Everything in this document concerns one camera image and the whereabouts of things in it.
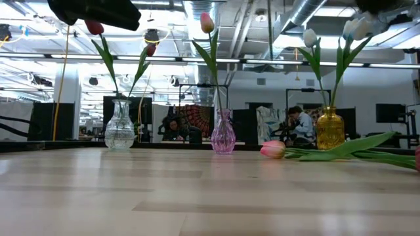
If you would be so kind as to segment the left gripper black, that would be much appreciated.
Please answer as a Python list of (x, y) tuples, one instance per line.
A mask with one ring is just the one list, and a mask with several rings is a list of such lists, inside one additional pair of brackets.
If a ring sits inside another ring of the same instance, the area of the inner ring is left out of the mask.
[(78, 19), (100, 20), (106, 15), (107, 25), (136, 31), (141, 13), (131, 0), (47, 0), (56, 17), (68, 25)]

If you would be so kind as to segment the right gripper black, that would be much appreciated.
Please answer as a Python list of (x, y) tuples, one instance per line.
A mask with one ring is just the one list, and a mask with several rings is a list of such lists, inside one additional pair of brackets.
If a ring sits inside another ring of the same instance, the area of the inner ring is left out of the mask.
[(362, 12), (371, 14), (399, 9), (412, 3), (414, 3), (414, 0), (356, 0), (356, 5)]

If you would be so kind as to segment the pink artificial tulip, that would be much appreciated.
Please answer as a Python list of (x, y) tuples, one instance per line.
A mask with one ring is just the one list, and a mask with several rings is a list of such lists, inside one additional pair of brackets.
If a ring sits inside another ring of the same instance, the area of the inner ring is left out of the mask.
[(222, 102), (221, 102), (221, 93), (218, 82), (218, 73), (217, 73), (217, 39), (219, 36), (219, 31), (215, 31), (215, 35), (212, 36), (211, 33), (215, 30), (215, 23), (210, 15), (206, 12), (203, 12), (200, 16), (200, 25), (202, 32), (206, 33), (209, 38), (210, 52), (207, 52), (203, 47), (199, 46), (195, 41), (192, 41), (195, 49), (198, 51), (199, 55), (203, 58), (207, 67), (210, 69), (213, 82), (216, 85), (217, 92), (217, 102), (219, 105), (220, 114), (222, 114)]
[(351, 155), (358, 151), (365, 151), (377, 147), (389, 140), (396, 133), (386, 132), (344, 142), (329, 150), (286, 148), (280, 141), (265, 142), (260, 153), (272, 159), (297, 159), (298, 161), (333, 161), (336, 159), (351, 159)]

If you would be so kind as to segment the clear glass vase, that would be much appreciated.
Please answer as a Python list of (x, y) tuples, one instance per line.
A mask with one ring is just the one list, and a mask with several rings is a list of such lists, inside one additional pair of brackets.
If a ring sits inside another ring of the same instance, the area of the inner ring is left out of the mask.
[(129, 151), (135, 140), (134, 124), (129, 115), (128, 100), (114, 99), (114, 114), (106, 125), (104, 141), (113, 151)]

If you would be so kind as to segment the yellow glass vase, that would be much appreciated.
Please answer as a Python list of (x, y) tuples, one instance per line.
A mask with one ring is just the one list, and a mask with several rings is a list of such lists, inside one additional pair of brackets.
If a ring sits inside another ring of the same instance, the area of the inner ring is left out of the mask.
[(316, 123), (317, 147), (320, 150), (329, 150), (345, 142), (345, 123), (341, 116), (336, 114), (336, 107), (325, 107), (323, 115)]

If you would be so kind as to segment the pink glass vase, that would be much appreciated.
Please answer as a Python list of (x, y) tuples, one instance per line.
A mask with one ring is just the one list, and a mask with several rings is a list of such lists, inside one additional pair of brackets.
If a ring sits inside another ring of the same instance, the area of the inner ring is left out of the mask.
[(219, 155), (230, 155), (236, 144), (236, 135), (230, 123), (230, 110), (222, 109), (217, 112), (217, 122), (211, 135), (213, 151)]

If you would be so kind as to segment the black partition panel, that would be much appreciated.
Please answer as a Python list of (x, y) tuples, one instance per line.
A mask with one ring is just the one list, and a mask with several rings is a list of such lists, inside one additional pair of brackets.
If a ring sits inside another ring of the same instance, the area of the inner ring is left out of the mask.
[[(29, 141), (52, 141), (53, 122), (55, 115), (54, 103), (34, 103), (31, 122), (37, 127), (30, 125), (28, 131)], [(61, 103), (58, 110), (56, 125), (56, 140), (71, 140), (74, 127), (74, 104)]]
[(246, 145), (257, 145), (257, 112), (255, 109), (235, 109), (232, 115), (232, 125), (237, 142)]
[[(104, 96), (103, 97), (103, 125), (106, 130), (108, 121), (114, 114), (114, 103), (116, 96)], [(152, 141), (152, 99), (145, 97), (141, 100), (141, 97), (130, 97), (129, 104), (129, 117), (134, 124), (135, 135), (138, 134), (137, 128), (142, 125), (140, 129), (140, 141), (151, 142)]]

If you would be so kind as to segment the long ceiling light bar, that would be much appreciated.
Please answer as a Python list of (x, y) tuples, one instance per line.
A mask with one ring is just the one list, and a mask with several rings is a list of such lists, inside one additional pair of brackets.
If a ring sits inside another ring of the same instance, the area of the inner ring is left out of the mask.
[[(100, 55), (92, 54), (36, 54), (36, 53), (17, 53), (17, 52), (0, 52), (0, 58), (8, 58), (13, 60), (33, 60), (46, 62), (59, 62), (67, 57), (69, 62), (82, 63), (99, 63), (102, 61)], [(185, 58), (185, 57), (168, 57), (153, 56), (146, 57), (147, 62), (157, 62), (160, 64), (187, 64), (187, 63), (204, 63), (203, 58)], [(282, 65), (282, 66), (309, 66), (310, 64), (304, 60), (262, 60), (262, 59), (231, 59), (218, 58), (218, 64), (249, 64), (249, 65)], [(420, 69), (420, 64), (388, 64), (388, 63), (357, 63), (349, 64), (351, 68), (374, 68), (374, 69)]]

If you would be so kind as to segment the person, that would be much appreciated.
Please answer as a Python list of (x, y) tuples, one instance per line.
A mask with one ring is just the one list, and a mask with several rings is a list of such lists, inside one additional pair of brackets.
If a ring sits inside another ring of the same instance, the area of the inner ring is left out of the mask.
[(189, 140), (190, 130), (186, 128), (178, 116), (166, 116), (163, 121), (163, 141), (185, 141)]
[(312, 118), (305, 113), (299, 106), (289, 108), (288, 127), (291, 139), (295, 146), (312, 145), (315, 140)]

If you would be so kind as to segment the orange mandala tapestry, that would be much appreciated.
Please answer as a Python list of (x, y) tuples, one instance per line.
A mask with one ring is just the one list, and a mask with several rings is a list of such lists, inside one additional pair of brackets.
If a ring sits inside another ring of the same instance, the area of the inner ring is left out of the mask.
[(177, 107), (177, 114), (184, 127), (196, 127), (203, 138), (210, 138), (214, 128), (214, 108), (199, 105)]

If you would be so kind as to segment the white teal patterned cloth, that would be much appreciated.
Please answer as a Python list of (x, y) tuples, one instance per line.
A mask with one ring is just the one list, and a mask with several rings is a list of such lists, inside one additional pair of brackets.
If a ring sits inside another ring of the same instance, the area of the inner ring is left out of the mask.
[(257, 113), (257, 138), (258, 143), (277, 140), (271, 133), (278, 130), (280, 123), (285, 121), (285, 111), (282, 109), (273, 109), (260, 106), (256, 109)]

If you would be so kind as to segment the black rig frame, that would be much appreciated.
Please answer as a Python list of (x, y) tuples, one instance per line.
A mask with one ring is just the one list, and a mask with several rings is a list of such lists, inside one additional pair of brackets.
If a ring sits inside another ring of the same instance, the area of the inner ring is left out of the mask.
[(321, 91), (315, 88), (287, 88), (285, 90), (285, 107), (303, 106), (304, 104), (329, 105), (331, 90)]
[[(225, 97), (222, 108), (229, 108), (229, 87), (228, 85), (220, 85), (220, 97)], [(208, 83), (191, 84), (184, 83), (178, 86), (178, 106), (184, 100), (185, 95), (193, 96), (193, 103), (200, 106), (213, 106), (214, 100), (217, 98), (216, 85)]]

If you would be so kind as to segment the black wall monitor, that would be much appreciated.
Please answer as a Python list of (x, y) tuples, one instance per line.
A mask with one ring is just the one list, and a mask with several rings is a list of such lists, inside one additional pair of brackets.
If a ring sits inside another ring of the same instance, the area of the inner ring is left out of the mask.
[(403, 104), (376, 104), (377, 123), (405, 123), (406, 106)]

